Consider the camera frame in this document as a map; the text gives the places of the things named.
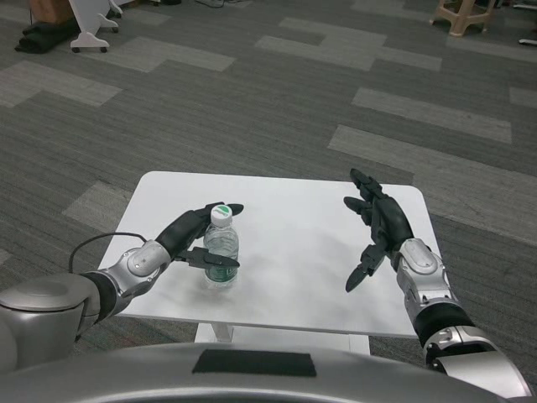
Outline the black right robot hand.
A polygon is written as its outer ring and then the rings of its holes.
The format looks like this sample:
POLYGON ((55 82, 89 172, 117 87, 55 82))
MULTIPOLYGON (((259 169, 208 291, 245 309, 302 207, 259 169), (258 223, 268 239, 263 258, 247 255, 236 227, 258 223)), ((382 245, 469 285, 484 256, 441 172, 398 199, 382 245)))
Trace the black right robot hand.
POLYGON ((383 192, 381 185, 358 169, 350 170, 350 178, 359 190, 361 199, 346 196, 347 208, 360 216, 370 227, 368 245, 360 256, 360 263, 349 275, 345 290, 350 293, 368 276, 373 276, 385 257, 392 259, 404 241, 414 237, 408 218, 396 200, 383 192))

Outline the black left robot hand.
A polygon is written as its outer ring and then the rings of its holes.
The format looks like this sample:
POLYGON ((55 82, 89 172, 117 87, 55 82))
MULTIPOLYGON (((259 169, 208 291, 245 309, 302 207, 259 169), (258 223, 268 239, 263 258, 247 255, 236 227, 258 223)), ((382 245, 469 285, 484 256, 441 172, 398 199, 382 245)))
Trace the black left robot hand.
POLYGON ((207 249, 190 246, 202 238, 211 223, 211 210, 220 202, 205 205, 201 209, 189 210, 176 218, 155 239, 168 252, 171 261, 186 262, 197 269, 237 269, 239 262, 230 257, 211 253, 207 249))

